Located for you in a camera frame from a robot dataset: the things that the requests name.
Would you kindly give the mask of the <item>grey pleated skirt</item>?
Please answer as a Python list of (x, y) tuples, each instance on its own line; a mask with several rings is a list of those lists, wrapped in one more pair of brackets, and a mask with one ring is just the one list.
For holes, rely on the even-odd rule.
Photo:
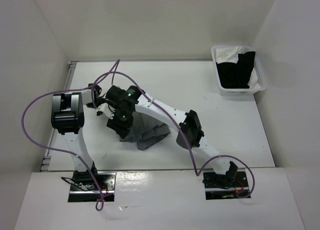
[(124, 139), (119, 138), (119, 141), (135, 143), (140, 151), (149, 149), (171, 133), (165, 123), (147, 114), (134, 112), (132, 116), (133, 125), (129, 134)]

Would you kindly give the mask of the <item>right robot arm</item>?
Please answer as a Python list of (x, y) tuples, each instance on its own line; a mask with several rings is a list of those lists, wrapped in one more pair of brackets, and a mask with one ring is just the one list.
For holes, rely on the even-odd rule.
[(105, 96), (108, 110), (107, 127), (120, 136), (121, 141), (135, 142), (144, 151), (167, 137), (170, 129), (177, 132), (176, 143), (188, 151), (195, 149), (215, 171), (212, 187), (227, 189), (236, 181), (238, 167), (226, 162), (208, 142), (199, 117), (193, 110), (184, 112), (172, 108), (140, 91), (136, 86), (123, 90), (111, 86)]

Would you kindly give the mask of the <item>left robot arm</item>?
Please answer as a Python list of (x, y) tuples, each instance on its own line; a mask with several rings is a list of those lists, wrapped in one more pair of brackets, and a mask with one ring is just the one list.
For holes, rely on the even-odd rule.
[(83, 184), (87, 189), (95, 189), (99, 185), (99, 176), (94, 161), (90, 157), (84, 136), (84, 105), (93, 107), (98, 104), (102, 92), (100, 86), (71, 93), (55, 93), (51, 105), (51, 125), (65, 140), (71, 154), (74, 172), (72, 180)]

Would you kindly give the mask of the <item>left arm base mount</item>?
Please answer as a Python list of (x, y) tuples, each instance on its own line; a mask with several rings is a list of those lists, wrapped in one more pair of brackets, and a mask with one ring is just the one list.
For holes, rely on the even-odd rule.
[(68, 202), (97, 202), (100, 190), (104, 195), (104, 202), (114, 201), (117, 174), (98, 171), (94, 175), (99, 188), (88, 172), (73, 172), (72, 177), (61, 177), (69, 185)]

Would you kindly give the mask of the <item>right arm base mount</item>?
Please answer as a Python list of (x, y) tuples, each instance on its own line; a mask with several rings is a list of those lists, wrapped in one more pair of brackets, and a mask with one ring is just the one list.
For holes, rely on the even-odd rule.
[(223, 183), (213, 171), (203, 173), (204, 191), (206, 200), (235, 199), (245, 197), (250, 192), (250, 187), (244, 170), (238, 171), (234, 180)]

